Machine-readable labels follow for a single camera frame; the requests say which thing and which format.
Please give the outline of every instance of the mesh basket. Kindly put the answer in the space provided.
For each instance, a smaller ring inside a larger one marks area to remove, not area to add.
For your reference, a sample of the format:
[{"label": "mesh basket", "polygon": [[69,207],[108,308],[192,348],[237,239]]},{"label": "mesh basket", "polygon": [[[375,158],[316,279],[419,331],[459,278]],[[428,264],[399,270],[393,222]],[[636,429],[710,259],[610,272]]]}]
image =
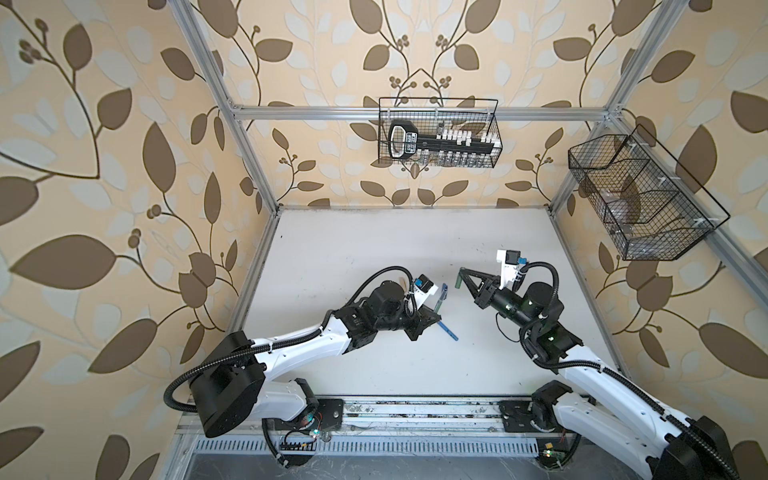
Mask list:
[{"label": "mesh basket", "polygon": [[[379,99],[380,167],[493,168],[502,153],[497,100],[473,98]],[[456,104],[445,107],[444,104]]]},{"label": "mesh basket", "polygon": [[[730,215],[672,153],[638,128],[571,148],[568,168],[623,260],[676,260]],[[651,145],[674,160],[675,174],[657,164]],[[712,204],[717,217],[704,213],[691,192]]]}]

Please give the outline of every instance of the blue pen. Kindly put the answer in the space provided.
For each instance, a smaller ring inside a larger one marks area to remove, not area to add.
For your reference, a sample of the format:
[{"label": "blue pen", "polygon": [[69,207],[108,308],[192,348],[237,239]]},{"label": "blue pen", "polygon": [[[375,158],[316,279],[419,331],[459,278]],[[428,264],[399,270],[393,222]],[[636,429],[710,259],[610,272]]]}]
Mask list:
[{"label": "blue pen", "polygon": [[[440,298],[437,300],[437,304],[435,304],[435,313],[440,310],[440,306],[442,305],[442,301],[445,300],[445,298],[448,296],[448,285],[442,284],[442,292],[440,293]],[[445,333],[448,333],[451,338],[453,338],[455,341],[458,342],[458,337],[447,327],[442,321],[437,322],[438,325],[442,327],[443,330],[445,330]]]}]

